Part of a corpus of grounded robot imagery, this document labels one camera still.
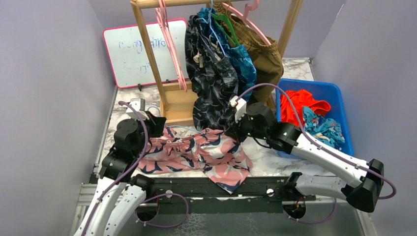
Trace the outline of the orange mesh shorts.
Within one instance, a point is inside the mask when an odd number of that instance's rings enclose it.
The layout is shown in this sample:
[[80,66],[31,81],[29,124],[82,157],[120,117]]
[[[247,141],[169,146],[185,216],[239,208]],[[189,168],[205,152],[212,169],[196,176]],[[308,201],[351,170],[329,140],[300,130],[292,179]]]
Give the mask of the orange mesh shorts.
[[330,110],[331,105],[324,100],[316,100],[313,95],[305,89],[298,91],[287,90],[285,92],[290,100],[292,101],[297,115],[295,114],[292,106],[290,105],[289,100],[284,94],[280,94],[280,113],[279,116],[282,122],[292,123],[294,125],[299,125],[297,117],[300,119],[301,123],[304,124],[303,120],[303,108],[309,108],[314,114],[325,116]]

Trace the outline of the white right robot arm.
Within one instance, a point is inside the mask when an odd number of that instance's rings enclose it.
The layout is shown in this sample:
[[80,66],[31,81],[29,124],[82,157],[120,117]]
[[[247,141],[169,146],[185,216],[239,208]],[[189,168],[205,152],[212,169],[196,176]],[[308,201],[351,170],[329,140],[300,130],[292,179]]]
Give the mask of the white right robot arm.
[[229,106],[235,113],[235,122],[229,131],[238,141],[247,137],[262,139],[270,149],[303,158],[333,174],[291,174],[284,186],[288,199],[322,195],[345,200],[364,212],[374,212],[383,186],[384,165],[381,161],[367,162],[338,151],[298,126],[277,121],[272,110],[262,103],[247,107],[243,99],[234,97]]

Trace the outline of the light blue wire hanger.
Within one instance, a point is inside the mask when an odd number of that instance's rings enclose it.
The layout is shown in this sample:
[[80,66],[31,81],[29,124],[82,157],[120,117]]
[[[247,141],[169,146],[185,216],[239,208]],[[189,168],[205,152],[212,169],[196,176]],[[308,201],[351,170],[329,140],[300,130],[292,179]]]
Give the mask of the light blue wire hanger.
[[[156,106],[149,106],[147,108],[147,111],[150,111],[151,108],[155,108],[158,111],[158,113],[159,113],[157,115],[158,117],[161,116],[161,111],[160,111],[160,109],[158,107],[156,107]],[[184,127],[184,126],[181,126],[181,125],[166,125],[165,124],[165,127],[167,127],[167,128],[181,128],[181,129],[185,129],[185,130],[192,131],[192,132],[195,132],[195,133],[201,133],[201,131],[197,131],[197,130],[191,129],[189,127]]]

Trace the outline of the light blue shark shorts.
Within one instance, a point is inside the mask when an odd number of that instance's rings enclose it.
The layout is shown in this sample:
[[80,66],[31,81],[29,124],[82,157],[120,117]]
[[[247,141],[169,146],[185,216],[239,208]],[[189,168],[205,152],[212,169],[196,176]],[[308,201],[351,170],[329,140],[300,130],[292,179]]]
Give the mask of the light blue shark shorts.
[[304,106],[302,120],[304,130],[320,142],[337,150],[341,150],[341,145],[345,144],[341,125],[334,119],[317,115],[313,110]]

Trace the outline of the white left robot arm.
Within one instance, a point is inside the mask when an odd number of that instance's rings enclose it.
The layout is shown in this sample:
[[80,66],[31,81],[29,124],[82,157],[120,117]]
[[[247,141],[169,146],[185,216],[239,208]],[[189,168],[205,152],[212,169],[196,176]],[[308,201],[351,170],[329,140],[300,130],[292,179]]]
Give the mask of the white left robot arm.
[[153,199],[154,180],[133,175],[150,138],[163,135],[165,117],[141,112],[117,124],[114,144],[101,163],[96,190],[76,236],[117,236],[142,202]]

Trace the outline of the pink patterned shorts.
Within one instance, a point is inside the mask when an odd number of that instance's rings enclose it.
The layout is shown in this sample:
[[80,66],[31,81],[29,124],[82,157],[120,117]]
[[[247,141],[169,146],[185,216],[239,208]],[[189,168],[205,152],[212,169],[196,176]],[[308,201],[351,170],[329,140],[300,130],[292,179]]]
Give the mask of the pink patterned shorts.
[[242,146],[223,130],[205,129],[181,137],[166,127],[151,138],[137,169],[144,174],[172,174],[199,170],[229,194],[234,193],[253,167]]

